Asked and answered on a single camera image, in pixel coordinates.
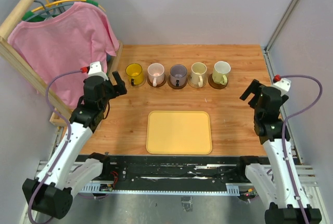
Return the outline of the cream ceramic mug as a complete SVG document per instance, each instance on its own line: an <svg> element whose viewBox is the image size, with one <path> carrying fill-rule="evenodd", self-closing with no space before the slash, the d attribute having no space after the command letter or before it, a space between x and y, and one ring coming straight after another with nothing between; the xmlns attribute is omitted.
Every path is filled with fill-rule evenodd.
<svg viewBox="0 0 333 224"><path fill-rule="evenodd" d="M192 83L202 86L203 81L206 80L207 67L204 63L194 63L191 66L191 72L189 78Z"/></svg>

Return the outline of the woven rattan coaster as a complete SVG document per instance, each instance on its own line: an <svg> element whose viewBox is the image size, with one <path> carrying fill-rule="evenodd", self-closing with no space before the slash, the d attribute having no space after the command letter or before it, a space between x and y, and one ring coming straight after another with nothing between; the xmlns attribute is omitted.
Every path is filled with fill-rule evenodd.
<svg viewBox="0 0 333 224"><path fill-rule="evenodd" d="M138 88L140 86L143 86L145 83L146 83L146 78L144 78L143 81L140 84L134 84L134 79L131 79L130 87L131 88Z"/></svg>
<svg viewBox="0 0 333 224"><path fill-rule="evenodd" d="M188 78L188 79L187 79L187 83L188 83L192 88L200 89L200 88L203 88L203 87L206 85L207 81L204 80L202 86L199 86L198 84L194 84L194 83L192 83L191 79Z"/></svg>

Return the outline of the brown ceramic coaster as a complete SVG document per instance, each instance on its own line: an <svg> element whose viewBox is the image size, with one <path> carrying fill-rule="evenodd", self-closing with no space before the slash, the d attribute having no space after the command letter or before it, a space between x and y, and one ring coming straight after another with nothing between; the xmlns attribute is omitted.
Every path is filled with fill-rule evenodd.
<svg viewBox="0 0 333 224"><path fill-rule="evenodd" d="M208 77L208 83L209 83L209 85L212 87L212 88L214 88L214 89L218 89L218 90L221 90L221 89L224 89L225 87L227 87L227 85L228 85L228 82L225 84L225 85L223 85L223 84L219 84L219 83L215 83L214 81L213 81L213 78L212 78L212 73L209 75L209 77Z"/></svg>
<svg viewBox="0 0 333 224"><path fill-rule="evenodd" d="M170 78L171 78L171 77L169 76L168 79L167 79L167 82L168 82L169 87L171 87L172 89L180 90L180 89L183 89L183 88L187 85L187 80L186 80L185 83L184 83L183 85L181 85L181 86L179 86L179 85L173 85L173 84L171 83Z"/></svg>
<svg viewBox="0 0 333 224"><path fill-rule="evenodd" d="M164 80L160 84L157 84L156 86L153 86L153 83L149 80L149 76L147 77L148 84L153 88L162 87L166 83L166 81L167 81L167 77L166 77L166 75L164 75Z"/></svg>

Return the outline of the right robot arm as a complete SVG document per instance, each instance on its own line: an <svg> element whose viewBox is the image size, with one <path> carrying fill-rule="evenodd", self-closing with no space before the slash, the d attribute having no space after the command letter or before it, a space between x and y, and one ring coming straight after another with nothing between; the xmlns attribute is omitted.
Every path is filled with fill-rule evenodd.
<svg viewBox="0 0 333 224"><path fill-rule="evenodd" d="M271 86L253 80L241 100L250 94L249 106L254 110L254 131L268 156L272 177L258 157L244 156L236 168L241 182L250 181L266 207L266 223L320 223L321 211L311 206L302 188L292 157L286 123L280 119L280 108L288 100L291 82L275 77Z"/></svg>

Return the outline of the purple glass mug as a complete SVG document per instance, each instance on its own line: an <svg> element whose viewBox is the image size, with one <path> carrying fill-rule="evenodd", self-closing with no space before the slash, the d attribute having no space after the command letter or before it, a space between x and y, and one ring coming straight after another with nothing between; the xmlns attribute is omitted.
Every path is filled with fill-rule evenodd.
<svg viewBox="0 0 333 224"><path fill-rule="evenodd" d="M181 64L172 66L170 69L170 77L173 85L183 85L187 80L187 68Z"/></svg>

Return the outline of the pink ceramic mug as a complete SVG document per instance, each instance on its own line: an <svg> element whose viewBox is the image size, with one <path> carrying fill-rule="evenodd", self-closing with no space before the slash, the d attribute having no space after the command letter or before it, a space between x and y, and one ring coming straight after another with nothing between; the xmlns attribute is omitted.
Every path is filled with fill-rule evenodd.
<svg viewBox="0 0 333 224"><path fill-rule="evenodd" d="M160 63L151 64L148 69L149 80L153 83L153 86L160 84L164 80L165 69Z"/></svg>

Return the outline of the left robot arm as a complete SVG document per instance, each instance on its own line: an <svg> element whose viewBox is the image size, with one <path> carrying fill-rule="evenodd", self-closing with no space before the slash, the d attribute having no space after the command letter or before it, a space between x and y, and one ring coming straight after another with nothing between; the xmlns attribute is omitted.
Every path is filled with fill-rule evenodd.
<svg viewBox="0 0 333 224"><path fill-rule="evenodd" d="M109 101L127 93L119 73L114 71L112 75L115 85L104 72L89 71L84 80L83 95L71 117L65 120L67 131L60 145L36 178L26 179L23 183L31 223L35 223L33 211L51 218L63 218L87 183L95 178L106 180L113 174L110 157L100 153L90 154L84 164L71 170L84 144L108 116Z"/></svg>

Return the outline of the yellow glass mug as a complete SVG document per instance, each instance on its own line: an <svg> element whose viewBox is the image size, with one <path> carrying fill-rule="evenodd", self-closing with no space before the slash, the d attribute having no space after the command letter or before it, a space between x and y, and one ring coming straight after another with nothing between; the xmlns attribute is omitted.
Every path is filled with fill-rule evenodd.
<svg viewBox="0 0 333 224"><path fill-rule="evenodd" d="M142 66L137 63L129 64L126 67L125 72L129 79L129 82L131 81L131 79L134 79L134 84L140 84L145 78Z"/></svg>

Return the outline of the white green-handled mug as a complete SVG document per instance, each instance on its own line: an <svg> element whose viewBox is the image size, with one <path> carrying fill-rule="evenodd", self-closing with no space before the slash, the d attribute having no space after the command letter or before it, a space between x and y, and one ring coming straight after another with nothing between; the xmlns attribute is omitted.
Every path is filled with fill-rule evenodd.
<svg viewBox="0 0 333 224"><path fill-rule="evenodd" d="M212 79L214 83L219 85L227 85L228 74L231 71L231 66L225 61L218 61L214 64Z"/></svg>

